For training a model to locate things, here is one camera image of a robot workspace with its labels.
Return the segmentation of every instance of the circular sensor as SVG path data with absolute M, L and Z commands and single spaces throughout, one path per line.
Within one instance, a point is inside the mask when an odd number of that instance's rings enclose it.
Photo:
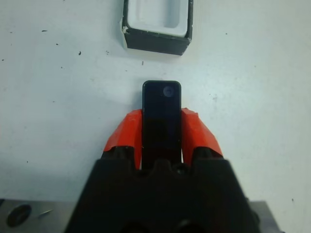
M 31 214 L 31 206 L 24 204 L 16 207 L 12 212 L 8 215 L 7 225 L 9 227 L 17 227 L 24 223 L 29 215 Z
M 172 97 L 174 95 L 174 89 L 171 86 L 166 86 L 163 88 L 163 94 L 166 97 Z

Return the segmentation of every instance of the black rectangular device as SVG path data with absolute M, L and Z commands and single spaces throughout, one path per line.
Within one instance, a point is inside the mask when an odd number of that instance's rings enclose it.
M 155 159 L 181 162 L 181 85 L 177 81 L 146 81 L 142 86 L 142 164 Z

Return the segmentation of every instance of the red plastic jaw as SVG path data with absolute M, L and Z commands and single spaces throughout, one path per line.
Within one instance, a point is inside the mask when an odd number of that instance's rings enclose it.
M 109 151 L 113 147 L 133 147 L 136 169 L 139 169 L 141 161 L 141 121 L 141 109 L 128 113 L 109 137 L 104 148 L 104 151 Z M 197 147 L 210 148 L 218 153 L 218 158 L 223 157 L 215 136 L 200 120 L 196 112 L 183 108 L 181 111 L 181 122 L 184 163 L 191 166 L 192 154 Z

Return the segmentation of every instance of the white table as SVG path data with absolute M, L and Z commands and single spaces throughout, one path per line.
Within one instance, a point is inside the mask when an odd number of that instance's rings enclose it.
M 122 47 L 122 0 L 0 0 L 0 197 L 77 200 L 142 83 L 178 80 L 245 194 L 282 230 L 308 233 L 310 8 L 196 0 L 177 57 Z

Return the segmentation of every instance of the black box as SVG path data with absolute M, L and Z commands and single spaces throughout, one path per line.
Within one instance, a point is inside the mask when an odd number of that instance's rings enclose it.
M 185 37 L 131 28 L 127 22 L 128 1 L 124 0 L 121 29 L 129 49 L 183 55 L 192 40 L 193 0 L 189 0 L 188 29 Z

